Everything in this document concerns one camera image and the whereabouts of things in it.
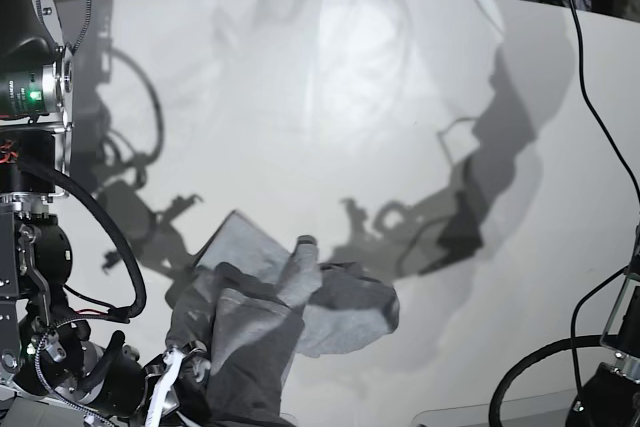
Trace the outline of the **grey t-shirt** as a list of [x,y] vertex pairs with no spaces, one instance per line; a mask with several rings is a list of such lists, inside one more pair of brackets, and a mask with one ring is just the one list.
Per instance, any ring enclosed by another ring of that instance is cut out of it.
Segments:
[[175,297],[165,343],[201,346],[205,362],[186,362],[177,416],[187,426],[284,426],[294,357],[361,350],[397,329],[399,311],[395,289],[359,264],[320,262],[310,235],[287,250],[233,211]]

